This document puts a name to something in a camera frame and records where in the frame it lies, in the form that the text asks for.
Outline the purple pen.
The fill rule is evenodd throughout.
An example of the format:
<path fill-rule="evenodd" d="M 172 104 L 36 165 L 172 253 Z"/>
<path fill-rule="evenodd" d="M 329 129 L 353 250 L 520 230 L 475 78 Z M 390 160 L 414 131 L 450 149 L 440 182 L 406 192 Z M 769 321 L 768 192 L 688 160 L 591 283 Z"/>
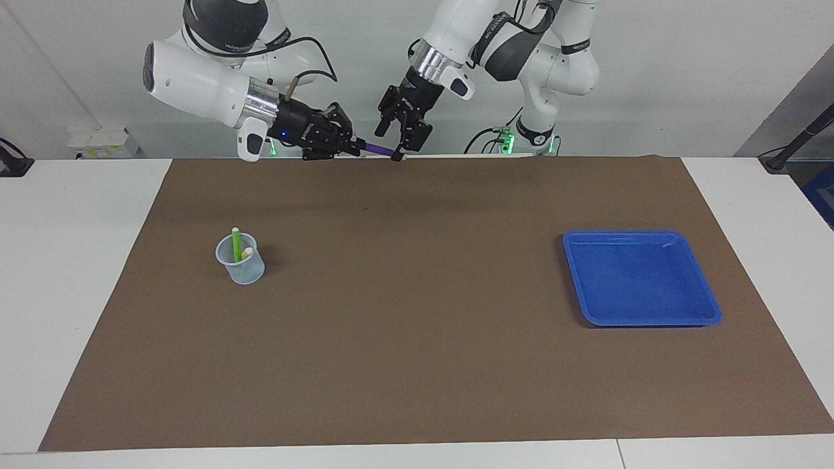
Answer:
<path fill-rule="evenodd" d="M 385 157 L 390 158 L 394 162 L 402 162 L 407 158 L 407 155 L 399 149 L 389 149 L 380 145 L 373 145 L 365 141 L 357 141 L 356 146 L 360 149 L 361 158 L 369 157 Z"/>

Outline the blue plastic tray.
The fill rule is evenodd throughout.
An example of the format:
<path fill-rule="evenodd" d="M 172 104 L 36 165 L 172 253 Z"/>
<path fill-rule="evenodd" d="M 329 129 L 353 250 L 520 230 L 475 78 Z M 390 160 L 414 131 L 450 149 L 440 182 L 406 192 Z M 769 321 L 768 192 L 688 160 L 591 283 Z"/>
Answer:
<path fill-rule="evenodd" d="M 566 261 L 582 315 L 610 328 L 704 327 L 722 311 L 676 231 L 567 231 Z"/>

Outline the translucent plastic cup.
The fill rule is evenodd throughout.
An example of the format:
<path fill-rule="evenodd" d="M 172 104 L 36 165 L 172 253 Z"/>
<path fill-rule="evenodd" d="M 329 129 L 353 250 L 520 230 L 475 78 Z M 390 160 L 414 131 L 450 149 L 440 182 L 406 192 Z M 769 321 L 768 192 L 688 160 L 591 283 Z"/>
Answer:
<path fill-rule="evenodd" d="M 246 261 L 238 263 L 233 261 L 231 234 L 228 234 L 218 242 L 214 254 L 218 263 L 224 267 L 227 274 L 229 274 L 229 278 L 235 284 L 250 285 L 263 276 L 263 273 L 265 273 L 265 264 L 259 253 L 258 243 L 252 235 L 241 232 L 241 246 L 242 249 L 248 247 L 253 247 L 254 249 L 253 255 L 246 259 Z"/>

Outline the brown table mat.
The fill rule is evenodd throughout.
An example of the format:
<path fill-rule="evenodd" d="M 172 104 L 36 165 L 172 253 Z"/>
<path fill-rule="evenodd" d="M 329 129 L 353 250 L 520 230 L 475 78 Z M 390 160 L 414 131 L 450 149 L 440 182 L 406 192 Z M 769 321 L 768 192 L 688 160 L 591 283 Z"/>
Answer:
<path fill-rule="evenodd" d="M 265 273 L 215 258 L 238 227 Z M 670 229 L 722 311 L 592 326 L 567 231 Z M 42 451 L 834 433 L 679 158 L 176 160 Z"/>

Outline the white power strip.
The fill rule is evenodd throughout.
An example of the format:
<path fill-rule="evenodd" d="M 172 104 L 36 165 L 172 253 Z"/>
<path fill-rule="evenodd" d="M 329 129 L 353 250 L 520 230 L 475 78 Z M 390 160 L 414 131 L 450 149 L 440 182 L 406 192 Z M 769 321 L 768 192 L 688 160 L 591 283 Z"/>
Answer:
<path fill-rule="evenodd" d="M 125 127 L 70 132 L 68 150 L 74 158 L 137 158 L 142 149 Z"/>

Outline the black stand leg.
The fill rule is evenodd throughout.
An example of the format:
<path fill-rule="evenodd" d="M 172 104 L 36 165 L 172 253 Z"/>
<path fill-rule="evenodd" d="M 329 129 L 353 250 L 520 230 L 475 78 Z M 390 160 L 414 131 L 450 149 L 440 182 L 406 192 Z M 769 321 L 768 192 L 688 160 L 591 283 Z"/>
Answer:
<path fill-rule="evenodd" d="M 757 155 L 756 159 L 766 172 L 772 175 L 787 175 L 787 163 L 795 153 L 805 146 L 817 134 L 834 124 L 834 103 L 831 103 L 811 123 L 801 131 L 788 145 L 772 149 Z"/>

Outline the blue crate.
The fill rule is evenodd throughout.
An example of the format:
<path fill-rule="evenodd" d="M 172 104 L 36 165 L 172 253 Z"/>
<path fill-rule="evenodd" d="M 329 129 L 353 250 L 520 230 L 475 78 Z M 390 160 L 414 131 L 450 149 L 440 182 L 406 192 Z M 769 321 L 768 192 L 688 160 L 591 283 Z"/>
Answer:
<path fill-rule="evenodd" d="M 834 231 L 834 162 L 802 184 L 801 192 Z"/>

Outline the black clamp mount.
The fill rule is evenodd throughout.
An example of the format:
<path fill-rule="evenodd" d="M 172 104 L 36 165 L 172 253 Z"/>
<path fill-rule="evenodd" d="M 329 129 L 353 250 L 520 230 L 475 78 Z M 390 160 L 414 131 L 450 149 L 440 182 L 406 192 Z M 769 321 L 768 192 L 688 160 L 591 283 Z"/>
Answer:
<path fill-rule="evenodd" d="M 0 178 L 19 178 L 26 175 L 35 160 L 27 157 L 17 145 L 0 137 Z"/>

